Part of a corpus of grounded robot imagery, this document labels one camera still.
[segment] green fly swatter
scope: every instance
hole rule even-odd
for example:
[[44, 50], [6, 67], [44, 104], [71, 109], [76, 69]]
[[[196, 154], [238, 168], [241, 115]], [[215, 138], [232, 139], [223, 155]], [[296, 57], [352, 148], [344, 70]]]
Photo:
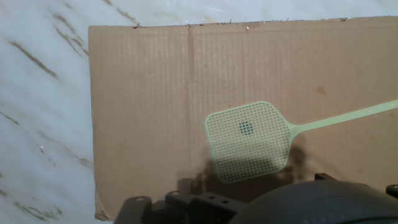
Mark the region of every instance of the green fly swatter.
[[303, 131], [398, 108], [398, 100], [303, 125], [294, 125], [268, 102], [213, 113], [203, 127], [215, 172], [232, 183], [282, 170], [296, 135]]

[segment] white marble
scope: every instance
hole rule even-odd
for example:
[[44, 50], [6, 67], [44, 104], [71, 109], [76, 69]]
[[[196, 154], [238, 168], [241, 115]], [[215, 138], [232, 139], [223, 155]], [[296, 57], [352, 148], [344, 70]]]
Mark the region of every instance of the white marble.
[[0, 223], [100, 222], [88, 26], [396, 15], [376, 0], [0, 0]]

